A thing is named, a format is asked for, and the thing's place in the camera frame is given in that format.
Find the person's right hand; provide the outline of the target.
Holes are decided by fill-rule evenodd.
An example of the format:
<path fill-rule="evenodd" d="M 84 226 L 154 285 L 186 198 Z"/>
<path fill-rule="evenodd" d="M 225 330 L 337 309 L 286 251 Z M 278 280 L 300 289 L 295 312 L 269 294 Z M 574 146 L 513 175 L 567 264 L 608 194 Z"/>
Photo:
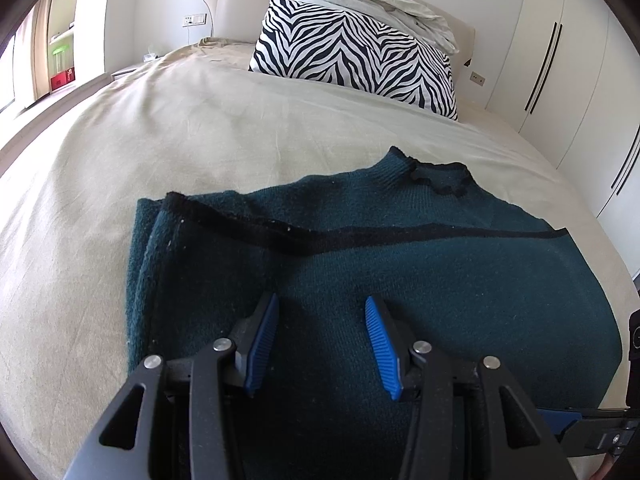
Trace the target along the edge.
<path fill-rule="evenodd" d="M 605 455 L 601 465 L 598 469 L 589 477 L 589 480 L 604 480 L 608 473 L 611 471 L 615 460 L 612 456 Z"/>

